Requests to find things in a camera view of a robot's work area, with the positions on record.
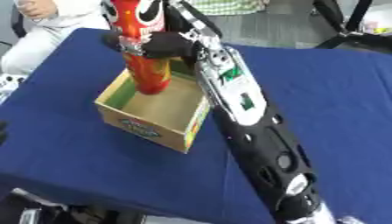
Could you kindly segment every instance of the white pants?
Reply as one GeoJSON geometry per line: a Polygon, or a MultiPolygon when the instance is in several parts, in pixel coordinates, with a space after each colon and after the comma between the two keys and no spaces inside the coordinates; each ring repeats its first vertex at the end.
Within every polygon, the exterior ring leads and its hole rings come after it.
{"type": "Polygon", "coordinates": [[[104,17],[86,16],[80,23],[65,27],[34,26],[1,60],[5,74],[31,74],[69,34],[78,28],[109,29],[104,17]]]}

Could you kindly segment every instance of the robotic hand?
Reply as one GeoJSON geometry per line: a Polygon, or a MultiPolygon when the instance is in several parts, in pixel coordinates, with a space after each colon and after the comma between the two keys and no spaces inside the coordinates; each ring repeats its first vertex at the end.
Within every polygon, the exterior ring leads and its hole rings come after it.
{"type": "Polygon", "coordinates": [[[107,36],[106,42],[147,58],[183,58],[209,99],[234,158],[276,223],[361,224],[333,218],[314,188],[316,176],[303,148],[242,56],[221,43],[221,31],[186,1],[164,4],[167,31],[143,36],[138,44],[121,34],[107,36]]]}

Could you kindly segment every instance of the person's hand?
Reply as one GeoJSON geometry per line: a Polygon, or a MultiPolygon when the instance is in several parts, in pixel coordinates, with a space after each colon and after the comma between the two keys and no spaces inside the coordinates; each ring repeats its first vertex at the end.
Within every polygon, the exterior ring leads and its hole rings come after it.
{"type": "Polygon", "coordinates": [[[57,13],[53,0],[20,0],[18,9],[32,19],[49,18],[57,13]]]}

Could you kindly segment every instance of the black robotic forearm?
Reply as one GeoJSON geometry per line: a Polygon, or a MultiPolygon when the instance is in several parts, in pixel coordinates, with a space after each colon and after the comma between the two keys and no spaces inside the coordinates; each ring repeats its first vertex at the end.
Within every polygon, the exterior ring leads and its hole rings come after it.
{"type": "Polygon", "coordinates": [[[213,118],[238,165],[277,221],[294,221],[319,207],[309,160],[275,108],[269,106],[260,122],[250,127],[232,122],[220,107],[213,108],[213,118]],[[307,185],[292,186],[300,192],[289,195],[291,181],[301,174],[307,185]]]}

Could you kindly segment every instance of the red can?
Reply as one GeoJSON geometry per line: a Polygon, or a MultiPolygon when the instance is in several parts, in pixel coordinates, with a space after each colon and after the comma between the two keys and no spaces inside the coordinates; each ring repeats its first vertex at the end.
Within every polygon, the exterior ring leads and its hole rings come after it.
{"type": "MultiPolygon", "coordinates": [[[[122,35],[139,42],[141,36],[165,30],[165,14],[161,0],[111,0],[116,9],[113,25],[122,35]]],[[[127,68],[132,73],[136,88],[154,95],[164,90],[171,80],[168,59],[146,59],[124,52],[127,68]]]]}

